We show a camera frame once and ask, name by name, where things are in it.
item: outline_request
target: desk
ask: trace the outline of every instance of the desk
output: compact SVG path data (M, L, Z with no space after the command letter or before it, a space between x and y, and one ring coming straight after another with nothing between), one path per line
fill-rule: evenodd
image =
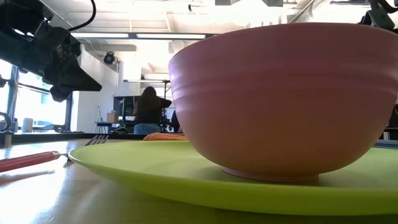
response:
M16 145L0 149L0 159L52 150L69 152L87 141L79 139ZM0 223L394 224L398 223L398 215L299 217L189 205L114 184L61 157L56 161L0 174Z
M111 131L114 131L117 128L124 127L129 129L130 133L134 132L134 123L133 122L117 122L117 123L110 123L110 122L96 122L97 127L102 130L102 127L107 128L108 130L105 131L105 133L111 133Z

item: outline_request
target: fork tines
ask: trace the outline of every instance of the fork tines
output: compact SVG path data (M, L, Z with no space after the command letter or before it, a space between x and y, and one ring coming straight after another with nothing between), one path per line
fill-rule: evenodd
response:
M106 140L108 140L108 138L109 138L109 135L107 135L107 134L96 135L92 139L90 139L85 144L85 146L92 146L95 144L104 144L106 142Z

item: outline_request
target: orange object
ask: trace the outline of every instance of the orange object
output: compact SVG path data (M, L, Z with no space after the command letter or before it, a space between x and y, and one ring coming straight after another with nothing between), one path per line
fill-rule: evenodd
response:
M178 121L227 173L313 180L360 158L383 132L398 92L397 52L397 34L356 24L217 35L169 63Z
M144 141L186 141L187 137L181 134L154 133L148 134Z

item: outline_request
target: green plate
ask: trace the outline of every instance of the green plate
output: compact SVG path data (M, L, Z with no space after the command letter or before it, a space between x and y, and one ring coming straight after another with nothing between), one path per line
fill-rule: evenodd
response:
M316 182L281 185L224 173L186 141L119 142L73 150L70 158L134 189L179 202L289 215L398 213L398 150L372 148Z

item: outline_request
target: bowl rim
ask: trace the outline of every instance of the bowl rim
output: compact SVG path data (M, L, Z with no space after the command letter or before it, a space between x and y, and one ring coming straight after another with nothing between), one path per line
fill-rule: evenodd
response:
M372 26L367 26L367 25L362 25L362 24L350 24L350 23L339 23L339 22L301 22L301 23L290 23L290 24L277 24L277 25L271 25L271 26L263 26L263 27L255 27L255 28L248 28L248 29L240 29L240 30L235 30L231 32L227 32L224 34L218 34L213 37L209 37L203 40L200 40L194 44L189 45L188 47L184 47L182 50L177 52L169 61L169 66L172 61L178 56L181 55L184 51L187 51L187 49L191 49L193 46L198 47L199 45L206 44L209 41L214 41L218 40L220 38L224 38L227 36L232 36L236 34L242 34L242 33L247 33L247 32L255 32L258 30L267 30L267 29L286 29L289 27L314 27L314 28L325 28L326 26L329 27L350 27L352 29L363 29L363 30L373 30L371 32L379 32L379 33L385 33L386 35L390 35L391 37L398 37L398 35L392 33L389 30L385 30L382 28L378 27L372 27Z

